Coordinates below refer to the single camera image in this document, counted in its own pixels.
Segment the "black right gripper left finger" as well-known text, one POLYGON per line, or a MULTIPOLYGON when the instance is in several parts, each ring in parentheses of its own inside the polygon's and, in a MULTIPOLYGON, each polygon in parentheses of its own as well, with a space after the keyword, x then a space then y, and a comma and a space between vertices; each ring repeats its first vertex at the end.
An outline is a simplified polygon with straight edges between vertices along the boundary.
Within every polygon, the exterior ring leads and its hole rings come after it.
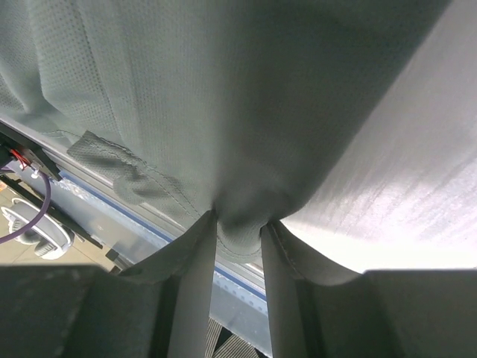
POLYGON ((112 274, 97 266, 1 268, 3 357, 202 357, 216 215, 112 274))

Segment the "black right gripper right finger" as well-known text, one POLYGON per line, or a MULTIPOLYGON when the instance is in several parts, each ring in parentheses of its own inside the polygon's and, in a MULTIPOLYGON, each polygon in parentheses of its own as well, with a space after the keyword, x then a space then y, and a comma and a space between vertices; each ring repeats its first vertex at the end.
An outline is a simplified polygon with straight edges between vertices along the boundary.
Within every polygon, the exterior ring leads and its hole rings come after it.
POLYGON ((275 357, 474 357, 476 272, 358 273, 282 223, 261 230, 275 357))

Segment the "grey t shirt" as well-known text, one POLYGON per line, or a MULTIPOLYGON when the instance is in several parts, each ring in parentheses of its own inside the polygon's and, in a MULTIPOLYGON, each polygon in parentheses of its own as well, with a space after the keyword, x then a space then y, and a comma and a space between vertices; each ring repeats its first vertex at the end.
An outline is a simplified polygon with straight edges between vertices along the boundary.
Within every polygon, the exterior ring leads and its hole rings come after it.
POLYGON ((302 208, 447 1, 3 1, 1 117, 218 253, 261 254, 302 208))

